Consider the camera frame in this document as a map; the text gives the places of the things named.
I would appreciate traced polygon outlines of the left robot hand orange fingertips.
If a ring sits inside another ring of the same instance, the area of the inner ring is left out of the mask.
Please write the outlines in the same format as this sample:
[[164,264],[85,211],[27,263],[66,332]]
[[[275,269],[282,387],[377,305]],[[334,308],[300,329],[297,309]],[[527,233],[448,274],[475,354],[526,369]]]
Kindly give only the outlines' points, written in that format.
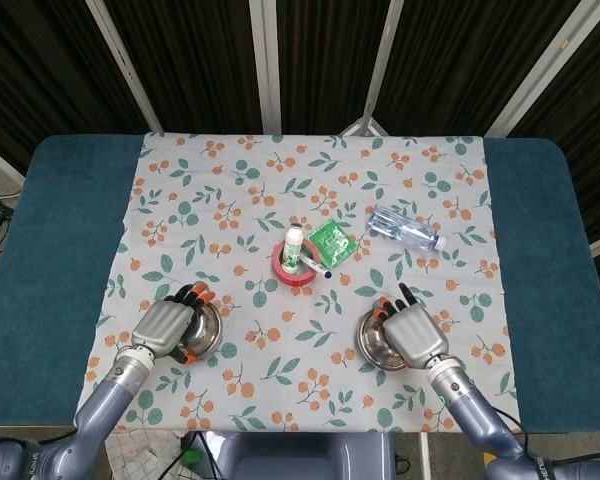
[[176,294],[157,300],[134,328],[132,348],[146,352],[153,360],[170,357],[183,365],[211,353],[222,337],[215,296],[200,282],[184,285]]

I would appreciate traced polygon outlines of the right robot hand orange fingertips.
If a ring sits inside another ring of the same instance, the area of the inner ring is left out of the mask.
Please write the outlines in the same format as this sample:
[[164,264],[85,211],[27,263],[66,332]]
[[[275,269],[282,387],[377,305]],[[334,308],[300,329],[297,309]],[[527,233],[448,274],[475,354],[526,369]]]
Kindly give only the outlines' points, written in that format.
[[434,358],[449,353],[449,342],[411,289],[403,282],[398,287],[403,298],[394,302],[381,300],[373,317],[379,322],[384,342],[400,356],[403,364],[424,370]]

